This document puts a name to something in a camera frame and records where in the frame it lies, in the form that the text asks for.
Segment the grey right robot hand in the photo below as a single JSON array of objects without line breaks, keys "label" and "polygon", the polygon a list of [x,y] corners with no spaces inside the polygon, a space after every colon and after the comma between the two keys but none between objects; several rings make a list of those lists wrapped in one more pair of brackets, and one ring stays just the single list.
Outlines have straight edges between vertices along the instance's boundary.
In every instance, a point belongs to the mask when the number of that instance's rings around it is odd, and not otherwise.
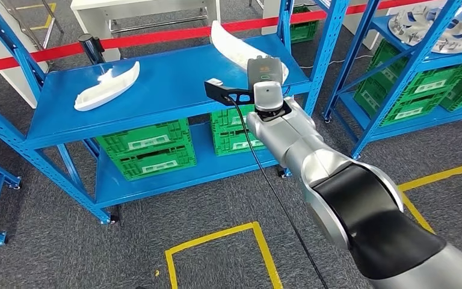
[{"label": "grey right robot hand", "polygon": [[283,65],[278,58],[257,56],[247,61],[248,88],[258,82],[275,81],[283,84]]}]

